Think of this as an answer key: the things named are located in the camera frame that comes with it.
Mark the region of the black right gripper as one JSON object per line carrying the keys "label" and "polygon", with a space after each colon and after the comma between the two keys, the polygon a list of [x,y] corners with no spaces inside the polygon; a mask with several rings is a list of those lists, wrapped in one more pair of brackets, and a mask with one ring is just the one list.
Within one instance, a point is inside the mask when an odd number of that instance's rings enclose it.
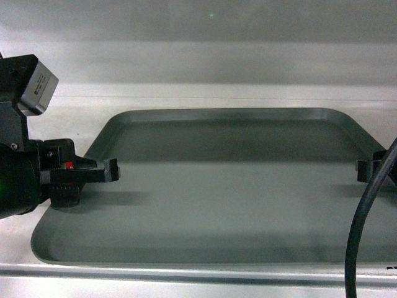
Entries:
{"label": "black right gripper", "polygon": [[[371,160],[359,160],[356,162],[357,181],[361,183],[368,183],[375,173],[375,170],[379,167],[382,158],[384,157],[386,150],[376,151],[372,155]],[[396,161],[385,179],[385,185],[383,186],[386,190],[396,190]]]}

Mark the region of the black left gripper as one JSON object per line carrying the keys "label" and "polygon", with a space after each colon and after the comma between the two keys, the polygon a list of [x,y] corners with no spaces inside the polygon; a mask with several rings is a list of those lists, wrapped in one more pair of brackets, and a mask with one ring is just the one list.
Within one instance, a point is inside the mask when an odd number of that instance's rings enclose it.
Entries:
{"label": "black left gripper", "polygon": [[103,161],[103,168],[88,158],[76,156],[72,139],[37,140],[38,181],[49,189],[52,208],[70,208],[80,203],[85,183],[111,183],[120,179],[117,159]]}

